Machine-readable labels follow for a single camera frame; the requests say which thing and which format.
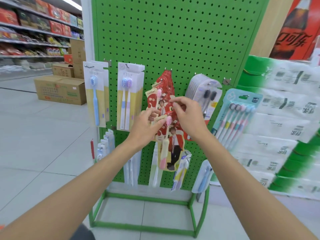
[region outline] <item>fluorescent light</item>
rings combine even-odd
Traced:
[[[82,7],[75,3],[73,0],[62,0],[65,1],[66,3],[69,3],[71,6],[75,7],[76,9],[79,9],[80,11],[82,11]]]

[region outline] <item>person's right arm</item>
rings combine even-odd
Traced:
[[[201,106],[186,97],[171,100],[183,130],[210,162],[239,221],[251,240],[316,240],[281,202],[261,185],[207,129]]]

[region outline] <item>coca-cola bottle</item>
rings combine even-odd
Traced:
[[[271,51],[271,58],[290,59],[295,49],[303,46],[306,39],[311,37],[304,32],[307,27],[311,1],[301,0],[287,16]]]

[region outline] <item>printed image of man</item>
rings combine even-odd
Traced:
[[[179,160],[183,148],[182,135],[176,134],[176,128],[169,129],[172,136],[169,137],[169,152],[171,152],[171,162],[167,163],[167,169],[174,171],[174,164]]]
[[[160,116],[163,116],[166,113],[165,101],[164,100],[160,100],[159,101],[159,105],[160,105],[160,110],[161,110]]]

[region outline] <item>coca-cola advertisement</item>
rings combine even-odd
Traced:
[[[307,60],[320,28],[320,0],[294,0],[270,57]]]

